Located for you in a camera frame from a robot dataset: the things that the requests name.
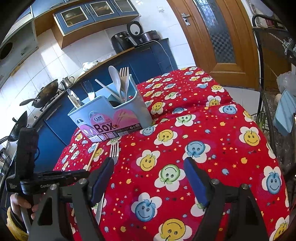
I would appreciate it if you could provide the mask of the yellow sleeve forearm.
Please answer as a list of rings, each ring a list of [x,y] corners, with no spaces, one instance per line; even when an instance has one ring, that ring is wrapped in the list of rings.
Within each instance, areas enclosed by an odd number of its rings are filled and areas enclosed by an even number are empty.
[[[21,224],[20,219],[13,213],[11,207],[7,210],[7,224],[6,226],[10,230],[11,234],[16,240],[27,241],[29,235],[24,231],[24,224]]]

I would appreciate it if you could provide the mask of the person left hand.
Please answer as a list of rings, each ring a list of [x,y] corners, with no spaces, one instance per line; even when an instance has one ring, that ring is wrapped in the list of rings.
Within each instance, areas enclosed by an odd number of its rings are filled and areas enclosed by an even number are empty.
[[[33,212],[31,214],[31,218],[32,220],[35,219],[36,212],[39,208],[39,204],[35,204],[34,206],[31,206],[28,201],[26,201],[23,197],[19,196],[17,193],[14,193],[10,196],[10,202],[11,202],[12,212],[19,218],[20,221],[23,221],[22,214],[21,214],[21,207],[25,209],[31,209]]]

